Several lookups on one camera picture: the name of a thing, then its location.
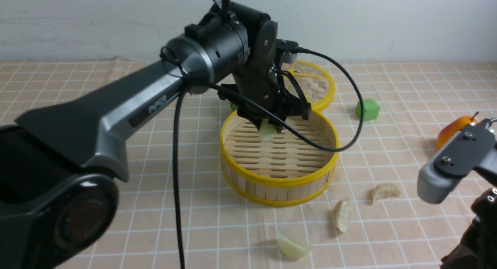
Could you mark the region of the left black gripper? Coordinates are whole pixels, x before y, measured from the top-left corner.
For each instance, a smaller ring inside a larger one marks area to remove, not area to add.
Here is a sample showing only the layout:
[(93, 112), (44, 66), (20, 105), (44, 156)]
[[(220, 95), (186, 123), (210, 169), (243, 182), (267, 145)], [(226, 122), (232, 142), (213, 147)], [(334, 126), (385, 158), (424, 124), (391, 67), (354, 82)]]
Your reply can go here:
[[(311, 114), (311, 105), (306, 99), (300, 99), (298, 96), (291, 94), (286, 90), (281, 75), (274, 72), (262, 72), (259, 69), (246, 65), (234, 66), (233, 64), (222, 64), (217, 67), (217, 78), (221, 79), (227, 75), (232, 75), (235, 84), (222, 84), (222, 91), (218, 91), (218, 97), (221, 100), (228, 100), (234, 103), (238, 109), (238, 115), (251, 122), (253, 126), (260, 131), (264, 119), (269, 119), (277, 132), (284, 129), (285, 120), (288, 117), (299, 116), (303, 120), (309, 120)], [(237, 93), (246, 99), (249, 99), (272, 113), (283, 121), (278, 122), (270, 118), (270, 115), (238, 99), (226, 91)]]

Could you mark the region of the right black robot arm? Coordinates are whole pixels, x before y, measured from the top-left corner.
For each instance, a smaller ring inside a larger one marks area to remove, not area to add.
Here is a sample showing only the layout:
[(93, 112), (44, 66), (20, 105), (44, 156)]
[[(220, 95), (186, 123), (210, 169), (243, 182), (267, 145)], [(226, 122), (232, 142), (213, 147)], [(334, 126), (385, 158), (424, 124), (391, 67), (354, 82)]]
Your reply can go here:
[(475, 214), (454, 250), (441, 259), (441, 269), (497, 267), (497, 190), (489, 188), (474, 200)]

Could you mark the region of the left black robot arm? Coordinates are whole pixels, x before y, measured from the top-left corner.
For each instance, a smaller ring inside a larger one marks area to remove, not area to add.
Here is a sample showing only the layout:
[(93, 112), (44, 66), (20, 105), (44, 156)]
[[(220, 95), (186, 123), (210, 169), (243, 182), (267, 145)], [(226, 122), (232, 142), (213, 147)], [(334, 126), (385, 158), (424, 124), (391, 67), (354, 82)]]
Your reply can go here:
[(232, 75), (220, 99), (259, 128), (311, 106), (284, 89), (278, 25), (261, 11), (215, 3), (171, 39), (160, 60), (73, 101), (29, 110), (1, 127), (1, 268), (52, 269), (99, 239), (127, 182), (126, 140), (181, 92), (203, 94)]

